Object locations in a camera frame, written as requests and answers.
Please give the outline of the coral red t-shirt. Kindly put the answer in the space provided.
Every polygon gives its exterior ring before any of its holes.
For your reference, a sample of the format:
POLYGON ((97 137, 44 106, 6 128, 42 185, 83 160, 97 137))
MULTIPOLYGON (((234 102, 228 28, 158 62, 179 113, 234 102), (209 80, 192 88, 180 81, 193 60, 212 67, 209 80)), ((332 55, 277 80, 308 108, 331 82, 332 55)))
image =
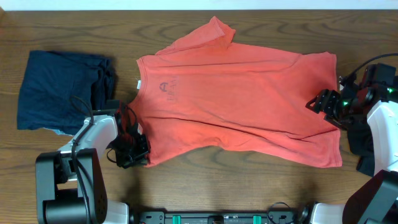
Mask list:
POLYGON ((196 148, 256 151, 308 166, 339 167, 340 130, 306 108, 334 90, 336 56, 233 42, 212 18, 137 61, 141 82, 130 106, 156 166, 196 148))

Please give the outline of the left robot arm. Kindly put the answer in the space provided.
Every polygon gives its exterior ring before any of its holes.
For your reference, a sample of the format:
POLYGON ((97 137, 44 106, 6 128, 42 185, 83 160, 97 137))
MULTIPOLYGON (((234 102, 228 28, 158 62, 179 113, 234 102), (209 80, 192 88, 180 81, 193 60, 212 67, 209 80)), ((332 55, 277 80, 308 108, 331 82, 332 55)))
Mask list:
POLYGON ((103 110, 89 110, 83 126, 55 152, 35 161, 39 223, 132 223, 129 205, 108 199, 100 158, 115 152, 123 169, 148 163, 149 142, 133 109, 111 100, 103 110))

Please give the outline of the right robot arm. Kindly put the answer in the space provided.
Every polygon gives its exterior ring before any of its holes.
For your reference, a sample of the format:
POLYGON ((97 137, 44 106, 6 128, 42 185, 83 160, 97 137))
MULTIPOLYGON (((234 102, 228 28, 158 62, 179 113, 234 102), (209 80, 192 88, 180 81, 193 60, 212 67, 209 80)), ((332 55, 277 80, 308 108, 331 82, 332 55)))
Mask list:
POLYGON ((300 223, 397 223, 397 75, 396 68, 363 64, 340 78, 340 92, 325 89, 306 107, 351 137, 350 149, 374 160, 373 177, 346 203, 316 202, 300 214, 300 223))

